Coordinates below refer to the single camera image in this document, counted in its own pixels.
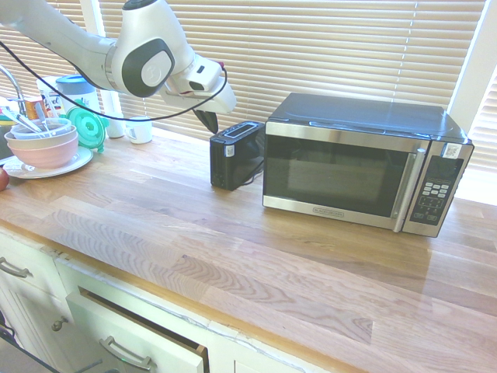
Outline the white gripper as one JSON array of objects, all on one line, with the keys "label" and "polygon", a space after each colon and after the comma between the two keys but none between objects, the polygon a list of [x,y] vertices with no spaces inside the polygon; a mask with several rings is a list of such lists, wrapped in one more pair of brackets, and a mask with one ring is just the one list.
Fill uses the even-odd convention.
[{"label": "white gripper", "polygon": [[164,85],[159,90],[159,94],[167,106],[178,110],[195,109],[193,113],[197,119],[213,134],[218,132],[216,113],[230,113],[237,103],[225,76],[218,77],[210,91],[195,91],[175,96],[168,86]]}]

